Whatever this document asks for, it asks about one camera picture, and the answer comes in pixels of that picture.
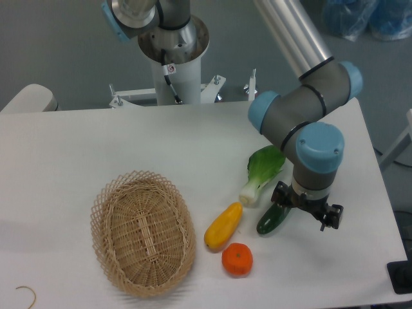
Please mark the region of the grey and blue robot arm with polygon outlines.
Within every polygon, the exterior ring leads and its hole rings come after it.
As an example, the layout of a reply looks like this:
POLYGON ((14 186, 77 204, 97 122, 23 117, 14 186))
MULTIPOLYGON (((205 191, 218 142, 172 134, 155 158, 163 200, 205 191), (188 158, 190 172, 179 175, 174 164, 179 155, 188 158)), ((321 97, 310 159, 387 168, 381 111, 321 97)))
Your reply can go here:
MULTIPOLYGON (((256 1, 300 86, 281 96, 262 92, 248 119, 293 163, 292 183, 278 183, 272 201, 310 213, 322 228, 337 229, 343 207, 327 199, 344 154, 344 137, 323 118, 357 96, 359 69, 337 62, 299 1, 256 1)), ((200 58, 209 45, 203 22, 188 1, 104 1, 102 11, 121 41, 139 40, 153 61, 158 105, 199 104, 200 58)))

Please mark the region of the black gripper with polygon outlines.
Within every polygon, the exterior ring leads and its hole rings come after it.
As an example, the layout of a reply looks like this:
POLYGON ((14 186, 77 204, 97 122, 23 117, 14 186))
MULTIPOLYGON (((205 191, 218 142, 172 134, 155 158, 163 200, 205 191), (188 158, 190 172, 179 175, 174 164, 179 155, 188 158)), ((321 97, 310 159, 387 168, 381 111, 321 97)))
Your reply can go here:
POLYGON ((321 198, 311 198, 306 193, 298 194, 292 186, 278 181, 271 197, 274 205, 282 208, 298 208, 310 213, 321 222, 320 231, 325 228, 338 229, 342 220, 344 207, 342 205, 328 205, 329 194, 321 198))

